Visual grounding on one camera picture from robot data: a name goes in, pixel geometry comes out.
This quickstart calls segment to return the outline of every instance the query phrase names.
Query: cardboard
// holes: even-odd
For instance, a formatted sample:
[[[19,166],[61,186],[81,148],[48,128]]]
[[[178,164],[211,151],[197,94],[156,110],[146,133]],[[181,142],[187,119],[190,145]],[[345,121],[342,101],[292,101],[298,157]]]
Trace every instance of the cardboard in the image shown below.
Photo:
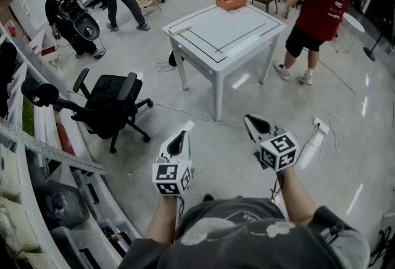
[[[247,0],[215,0],[215,4],[223,10],[229,11],[245,6]]]

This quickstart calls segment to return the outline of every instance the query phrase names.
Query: black shorts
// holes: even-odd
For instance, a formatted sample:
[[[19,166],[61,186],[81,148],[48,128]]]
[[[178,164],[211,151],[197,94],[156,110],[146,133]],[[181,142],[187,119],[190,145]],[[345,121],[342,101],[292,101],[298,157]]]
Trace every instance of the black shorts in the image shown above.
[[[291,34],[286,40],[285,48],[293,57],[298,57],[301,55],[303,48],[310,49],[315,52],[319,52],[320,45],[324,43],[325,40],[313,39],[303,32],[296,25],[293,27]]]

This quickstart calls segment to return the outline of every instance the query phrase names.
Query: white table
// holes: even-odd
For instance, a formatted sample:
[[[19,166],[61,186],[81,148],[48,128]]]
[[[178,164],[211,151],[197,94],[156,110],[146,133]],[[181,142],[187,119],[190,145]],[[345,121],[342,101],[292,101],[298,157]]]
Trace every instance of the white table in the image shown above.
[[[172,35],[183,28],[188,29]],[[220,121],[224,77],[270,45],[259,79],[263,84],[278,35],[285,28],[282,21],[250,5],[230,12],[213,5],[166,25],[163,31],[170,37],[184,90],[188,82],[181,56],[212,82],[214,120]]]
[[[343,14],[343,19],[344,19],[344,21],[347,21],[351,25],[352,28],[351,28],[351,31],[349,32],[348,46],[345,46],[345,45],[341,44],[341,40],[346,38],[344,36],[344,34],[345,34],[344,32],[345,32],[346,29],[344,27],[343,27],[342,30],[340,28],[338,29],[338,37],[334,39],[336,53],[338,53],[339,50],[340,50],[340,48],[338,48],[336,46],[336,43],[341,48],[344,48],[344,50],[345,50],[344,52],[345,53],[348,53],[351,50],[351,47],[354,44],[354,41],[355,41],[355,38],[356,38],[356,34],[355,34],[356,31],[355,30],[357,30],[357,31],[359,31],[361,33],[365,33],[365,28],[352,15],[348,14],[347,12],[345,12]]]

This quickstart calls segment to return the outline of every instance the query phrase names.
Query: chair armrest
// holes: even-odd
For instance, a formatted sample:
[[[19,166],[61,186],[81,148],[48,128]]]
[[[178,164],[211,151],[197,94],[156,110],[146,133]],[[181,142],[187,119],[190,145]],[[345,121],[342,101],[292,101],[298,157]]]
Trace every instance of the chair armrest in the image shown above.
[[[118,101],[122,101],[127,98],[136,80],[137,80],[137,75],[135,73],[129,73],[125,82],[122,85],[120,92],[118,93],[117,96]]]
[[[77,80],[75,81],[74,86],[73,86],[73,91],[74,91],[75,93],[77,93],[78,90],[80,90],[81,85],[84,84],[84,79],[85,79],[85,77],[87,76],[88,72],[89,72],[89,69],[84,68],[84,69],[82,70],[82,72],[80,73],[80,76],[78,76],[78,78],[77,78]]]

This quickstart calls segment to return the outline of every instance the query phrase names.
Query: sneaker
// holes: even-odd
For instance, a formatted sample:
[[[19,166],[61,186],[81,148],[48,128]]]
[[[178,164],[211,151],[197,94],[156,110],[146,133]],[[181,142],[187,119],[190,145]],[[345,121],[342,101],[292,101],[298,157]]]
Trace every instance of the sneaker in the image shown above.
[[[312,85],[312,80],[313,80],[313,76],[308,76],[306,74],[304,74],[303,76],[299,77],[299,81],[301,82],[301,84],[306,84],[311,86]]]
[[[75,53],[75,58],[76,58],[76,59],[79,59],[80,57],[83,57],[84,55],[85,55],[85,52],[82,53],[82,54],[77,54],[77,53]]]
[[[141,30],[141,31],[148,31],[149,30],[149,26],[148,26],[148,24],[146,24],[146,23],[144,23],[143,25],[138,25],[137,27],[136,27],[136,29],[137,30]]]
[[[111,23],[107,23],[107,24],[106,24],[106,27],[107,27],[108,29],[110,29],[111,32],[117,32],[117,31],[119,30],[119,27],[118,27],[117,25],[113,27]]]
[[[203,202],[207,202],[207,201],[214,201],[214,197],[209,193],[205,194],[203,197]]]
[[[283,80],[289,80],[289,73],[284,71],[284,64],[280,64],[279,62],[274,62],[274,69]]]
[[[90,55],[90,56],[95,56],[98,52],[99,52],[99,49],[96,48],[96,50],[95,50],[92,54],[89,53],[89,55]]]

